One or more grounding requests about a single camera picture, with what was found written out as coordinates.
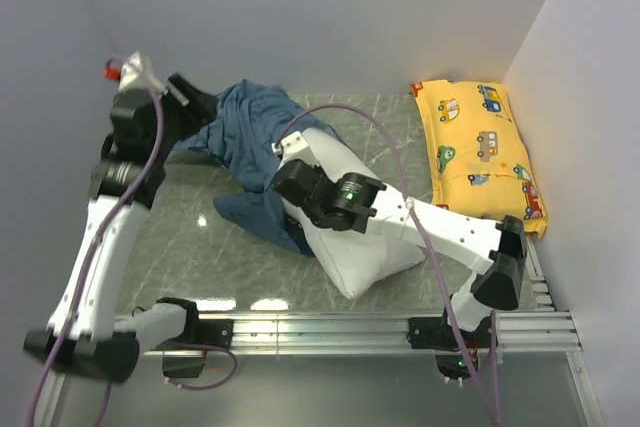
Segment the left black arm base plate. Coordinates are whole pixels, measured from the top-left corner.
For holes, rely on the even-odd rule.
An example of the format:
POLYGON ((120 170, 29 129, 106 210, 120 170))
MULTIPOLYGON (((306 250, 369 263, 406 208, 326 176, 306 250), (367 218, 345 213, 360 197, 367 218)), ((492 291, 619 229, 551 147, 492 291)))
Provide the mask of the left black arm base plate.
POLYGON ((231 319, 200 320, 195 331, 187 337, 163 342, 162 374, 166 383, 186 391, 206 391, 223 386, 235 375, 239 361, 231 351, 234 321, 231 319), (195 380, 203 372, 209 353, 221 353, 231 361, 230 371, 220 380, 208 385, 193 385, 184 380, 195 380))

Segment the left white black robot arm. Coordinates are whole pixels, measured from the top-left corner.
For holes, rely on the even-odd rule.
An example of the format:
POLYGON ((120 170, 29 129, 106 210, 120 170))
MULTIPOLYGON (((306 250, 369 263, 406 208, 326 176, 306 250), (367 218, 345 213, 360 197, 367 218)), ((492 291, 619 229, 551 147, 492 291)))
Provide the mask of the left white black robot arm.
POLYGON ((175 144, 212 122, 218 100, 175 73, 154 101, 144 78, 122 81, 110 109, 112 131, 91 174, 87 222, 67 288, 48 324, 32 329, 23 349, 60 373, 124 383, 139 357, 172 342, 179 349, 201 337, 195 302, 159 299, 146 311, 116 318, 124 270, 175 144))

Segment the blue cartoon mouse pillowcase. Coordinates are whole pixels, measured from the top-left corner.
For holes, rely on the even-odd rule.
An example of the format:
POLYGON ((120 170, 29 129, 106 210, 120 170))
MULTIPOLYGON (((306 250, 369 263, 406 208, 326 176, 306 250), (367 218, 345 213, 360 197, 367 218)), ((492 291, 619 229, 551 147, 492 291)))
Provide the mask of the blue cartoon mouse pillowcase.
POLYGON ((287 219, 282 199, 270 188, 280 163, 272 143, 302 106, 279 87, 247 79, 220 92, 218 100, 214 121, 173 150, 209 154, 243 188, 213 199, 223 219, 286 250, 312 256, 302 228, 287 219))

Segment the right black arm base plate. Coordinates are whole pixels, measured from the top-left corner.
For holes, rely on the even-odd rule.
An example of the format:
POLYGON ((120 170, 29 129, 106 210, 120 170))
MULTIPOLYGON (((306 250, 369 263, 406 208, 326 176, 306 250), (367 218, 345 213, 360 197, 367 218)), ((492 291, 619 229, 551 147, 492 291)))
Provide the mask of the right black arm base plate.
POLYGON ((434 351, 436 368, 446 382, 456 381, 462 384, 469 381, 470 365, 477 372, 484 367, 480 361, 480 351, 497 346, 491 317, 483 319, 475 331, 462 330, 461 335, 470 363, 465 361, 445 315, 438 318, 418 316, 408 319, 406 338, 411 349, 434 351))

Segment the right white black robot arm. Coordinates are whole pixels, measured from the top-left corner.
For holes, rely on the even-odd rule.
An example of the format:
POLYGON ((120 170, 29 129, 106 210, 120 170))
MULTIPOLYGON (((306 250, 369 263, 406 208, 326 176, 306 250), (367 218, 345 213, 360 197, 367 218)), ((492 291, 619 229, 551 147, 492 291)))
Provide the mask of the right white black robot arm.
POLYGON ((349 172, 336 181, 302 160, 285 163, 272 189, 311 223, 425 247, 467 267, 470 278, 446 295, 450 311, 440 323, 444 341, 460 347, 495 312, 519 307, 527 257, 520 219, 479 219, 404 196, 373 177, 349 172))

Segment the white pillow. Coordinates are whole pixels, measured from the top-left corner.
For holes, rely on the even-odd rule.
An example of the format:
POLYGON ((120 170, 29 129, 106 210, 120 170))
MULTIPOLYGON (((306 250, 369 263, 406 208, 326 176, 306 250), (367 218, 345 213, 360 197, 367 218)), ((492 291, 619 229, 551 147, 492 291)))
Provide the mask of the white pillow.
MULTIPOLYGON (((337 181, 346 173, 376 175, 343 142, 318 128, 301 132, 316 161, 328 177, 337 181)), ((337 232, 314 226, 303 211, 286 200, 284 209, 301 225, 304 238, 340 293, 355 299, 375 282, 411 268, 425 259, 423 250, 406 241, 354 231, 337 232)))

